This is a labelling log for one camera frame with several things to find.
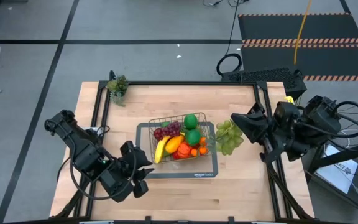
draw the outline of potted plant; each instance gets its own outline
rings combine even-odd
[[[110,71],[111,81],[106,85],[106,88],[110,90],[110,99],[118,106],[125,106],[124,95],[128,89],[128,80],[125,75],[119,75],[116,77],[114,72]]]

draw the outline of banana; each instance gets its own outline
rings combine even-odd
[[[155,163],[158,164],[161,161],[162,155],[164,153],[165,145],[171,136],[164,136],[164,138],[158,142],[157,148],[155,149]]]

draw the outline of lime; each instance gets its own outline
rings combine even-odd
[[[197,129],[190,130],[186,133],[186,142],[189,146],[195,146],[201,139],[201,133]]]
[[[188,114],[185,116],[185,127],[189,130],[197,128],[198,120],[196,115]]]

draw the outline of black floor mat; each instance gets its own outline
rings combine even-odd
[[[302,14],[262,15],[239,16],[243,40],[298,37]],[[358,38],[358,28],[353,17],[345,13],[309,14],[302,31],[302,38]]]
[[[333,77],[358,79],[358,47],[301,47],[298,49],[297,64],[294,67],[293,47],[249,46],[241,49],[245,71],[288,67],[299,68],[307,80],[312,76],[314,80],[321,81],[333,80]]]

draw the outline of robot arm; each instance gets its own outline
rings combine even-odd
[[[127,141],[120,148],[122,157],[115,158],[101,145],[97,132],[80,128],[74,117],[73,112],[63,110],[52,119],[46,120],[44,126],[52,136],[58,134],[70,148],[71,171],[72,167],[77,169],[85,176],[87,182],[100,181],[109,195],[93,199],[111,198],[121,202],[132,191],[136,198],[143,196],[149,190],[143,179],[154,170],[138,170],[152,164],[147,160],[145,152],[134,146],[132,141]],[[77,189],[89,197],[76,180],[73,181]]]
[[[279,102],[273,118],[268,118],[263,106],[256,103],[247,114],[233,113],[231,119],[251,143],[257,142],[267,148],[268,153],[260,154],[263,162],[276,161],[283,152],[287,153],[290,161],[294,161],[332,138],[309,126],[316,126],[327,133],[341,130],[341,117],[333,110],[335,107],[335,101],[315,96],[302,114],[294,104]]]

